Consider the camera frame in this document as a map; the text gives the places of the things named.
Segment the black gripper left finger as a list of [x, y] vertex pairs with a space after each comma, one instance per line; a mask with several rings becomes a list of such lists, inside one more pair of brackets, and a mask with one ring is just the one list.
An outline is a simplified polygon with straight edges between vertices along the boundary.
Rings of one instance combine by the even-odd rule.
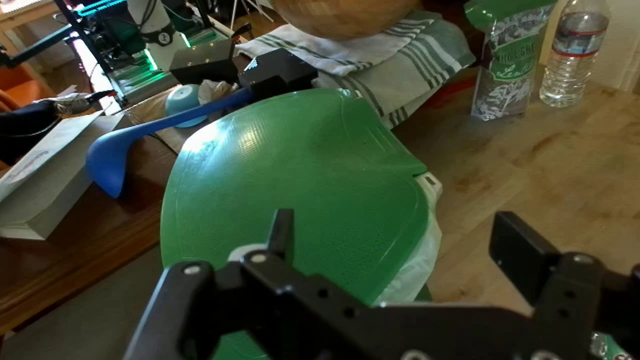
[[289, 265], [293, 260], [293, 211], [277, 208], [267, 236], [267, 252]]

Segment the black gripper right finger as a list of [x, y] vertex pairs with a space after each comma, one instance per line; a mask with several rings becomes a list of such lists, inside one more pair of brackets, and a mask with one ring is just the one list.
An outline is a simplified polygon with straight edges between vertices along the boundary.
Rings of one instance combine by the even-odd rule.
[[490, 258], [531, 307], [531, 359], [585, 360], [603, 266], [581, 252], [560, 252], [514, 213], [494, 216]]

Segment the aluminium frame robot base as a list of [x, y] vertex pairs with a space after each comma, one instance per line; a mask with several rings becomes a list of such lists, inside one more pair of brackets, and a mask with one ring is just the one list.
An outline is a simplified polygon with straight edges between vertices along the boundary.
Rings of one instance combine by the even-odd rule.
[[234, 82], [231, 41], [209, 0], [56, 0], [121, 106], [176, 85]]

